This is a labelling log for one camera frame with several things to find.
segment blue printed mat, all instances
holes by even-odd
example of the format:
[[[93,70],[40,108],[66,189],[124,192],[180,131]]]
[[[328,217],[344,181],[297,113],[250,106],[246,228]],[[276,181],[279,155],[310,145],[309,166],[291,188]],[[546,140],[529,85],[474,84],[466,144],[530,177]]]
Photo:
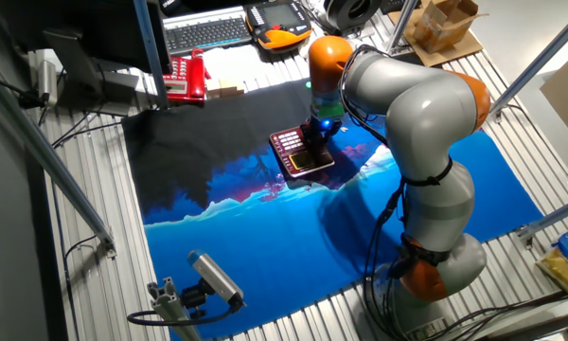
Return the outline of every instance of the blue printed mat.
[[[287,183],[268,137],[303,122],[308,108],[301,81],[124,122],[157,278],[172,277],[178,290],[196,284],[186,257],[201,249],[244,292],[248,307],[199,326],[203,338],[290,314],[364,271],[376,217],[399,185],[398,167],[383,145],[345,118],[346,132],[328,146],[335,166]],[[383,131],[381,119],[373,124]],[[475,185],[465,232],[484,242],[541,217],[485,133],[454,144],[451,157]],[[397,219],[385,225],[380,262],[396,256],[401,231]],[[204,309],[212,316],[227,305],[211,296]]]

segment red telephone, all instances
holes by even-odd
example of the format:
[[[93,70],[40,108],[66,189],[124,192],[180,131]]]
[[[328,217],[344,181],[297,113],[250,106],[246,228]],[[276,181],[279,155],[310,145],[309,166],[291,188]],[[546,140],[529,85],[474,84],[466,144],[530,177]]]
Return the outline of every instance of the red telephone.
[[[204,68],[200,48],[191,51],[191,59],[172,57],[172,74],[163,75],[167,97],[174,102],[204,102],[204,78],[210,75]]]

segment computer monitor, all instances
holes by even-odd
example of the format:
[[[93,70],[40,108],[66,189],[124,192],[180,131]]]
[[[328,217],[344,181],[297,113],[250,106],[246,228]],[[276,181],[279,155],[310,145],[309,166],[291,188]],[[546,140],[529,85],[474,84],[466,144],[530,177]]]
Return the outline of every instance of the computer monitor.
[[[163,74],[170,73],[162,12],[147,2]],[[108,72],[101,61],[151,72],[133,0],[0,0],[13,42],[25,51],[52,48],[67,72],[59,106],[92,109],[130,104],[138,77]]]

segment slatted table surface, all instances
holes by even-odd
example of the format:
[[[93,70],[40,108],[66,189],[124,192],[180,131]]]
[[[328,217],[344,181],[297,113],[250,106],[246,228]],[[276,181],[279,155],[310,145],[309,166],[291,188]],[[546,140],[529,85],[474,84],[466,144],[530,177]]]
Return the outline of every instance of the slatted table surface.
[[[374,28],[375,34],[362,39],[362,43],[383,49],[383,43],[393,32],[391,20],[378,12],[368,25]],[[312,39],[321,35],[320,29],[316,28]],[[232,64],[240,59],[241,73],[248,75],[243,79],[247,92],[309,76],[307,62],[299,55],[289,53],[273,56],[270,61],[263,63],[248,46],[230,49],[226,53],[232,56],[233,60],[229,61]],[[219,69],[217,65],[211,66],[210,60],[207,60],[206,67],[209,71],[211,68]],[[446,63],[444,69],[466,73],[482,80],[487,85],[492,100],[498,98],[506,88],[506,82],[485,51]],[[149,75],[134,69],[123,72],[141,76],[140,87],[149,93],[155,93]],[[218,79],[219,72],[213,73],[212,77]],[[135,115],[151,105],[151,99],[141,95],[135,103],[129,115]],[[516,100],[512,103],[521,105]],[[42,129],[52,142],[81,119],[85,121],[78,129],[94,128],[120,120],[119,117],[95,114],[84,118],[83,113],[59,111],[47,116]],[[502,122],[497,124],[494,117],[489,117],[484,130],[492,137],[543,213],[549,213],[568,203],[568,179],[562,165],[549,143],[541,138],[541,130],[531,122],[529,116],[516,109],[505,109]],[[127,314],[150,309],[146,284],[157,280],[135,196],[121,126],[79,135],[59,147],[57,153],[109,226],[117,250],[117,256],[109,259],[102,253],[98,242],[91,241],[72,252],[67,262],[58,257],[70,339],[168,340],[169,333],[165,328],[144,328],[126,321]],[[72,244],[91,237],[93,233],[61,191],[52,185],[48,175],[46,182],[55,248],[57,254],[62,255]],[[447,298],[453,316],[459,318],[483,308],[502,306],[557,291],[553,283],[536,267],[535,261],[566,230],[568,218],[539,232],[534,247],[529,250],[521,245],[514,234],[486,242],[487,269],[470,287]],[[71,290],[67,289],[66,270],[71,275]],[[386,336],[368,316],[361,299],[362,294],[362,286],[352,284],[298,312],[223,339],[386,340]]]

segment black cloth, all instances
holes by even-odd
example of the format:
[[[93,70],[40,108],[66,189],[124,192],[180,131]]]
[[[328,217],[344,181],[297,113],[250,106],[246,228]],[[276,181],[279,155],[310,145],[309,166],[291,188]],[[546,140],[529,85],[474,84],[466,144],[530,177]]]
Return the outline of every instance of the black cloth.
[[[306,82],[211,99],[204,108],[177,107],[125,118],[122,126],[142,213],[171,209],[181,192],[206,208],[214,169],[264,149],[270,134],[298,126],[311,114]]]

